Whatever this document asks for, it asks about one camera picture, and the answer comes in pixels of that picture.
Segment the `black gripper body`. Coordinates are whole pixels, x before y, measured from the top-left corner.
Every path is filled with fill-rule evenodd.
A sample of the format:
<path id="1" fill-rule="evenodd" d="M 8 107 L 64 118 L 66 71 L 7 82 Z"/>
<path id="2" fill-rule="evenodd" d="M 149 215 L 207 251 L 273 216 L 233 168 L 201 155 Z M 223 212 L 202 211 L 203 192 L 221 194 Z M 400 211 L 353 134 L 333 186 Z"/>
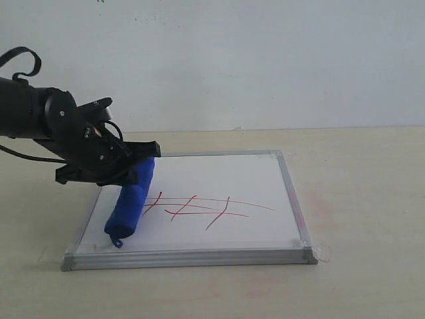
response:
<path id="1" fill-rule="evenodd" d="M 49 135 L 35 142 L 81 170 L 111 173 L 131 155 L 106 112 L 57 112 L 46 119 Z"/>

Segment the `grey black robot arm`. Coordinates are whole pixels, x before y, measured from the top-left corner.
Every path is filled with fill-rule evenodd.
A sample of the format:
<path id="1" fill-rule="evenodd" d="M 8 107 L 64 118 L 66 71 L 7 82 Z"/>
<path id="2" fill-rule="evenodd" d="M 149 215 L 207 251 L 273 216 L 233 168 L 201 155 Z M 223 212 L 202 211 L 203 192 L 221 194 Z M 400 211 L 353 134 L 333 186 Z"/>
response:
<path id="1" fill-rule="evenodd" d="M 138 181 L 136 165 L 158 158 L 157 142 L 126 142 L 107 129 L 112 99 L 77 106 L 69 92 L 1 79 L 1 135 L 31 139 L 56 154 L 55 180 L 104 185 Z"/>

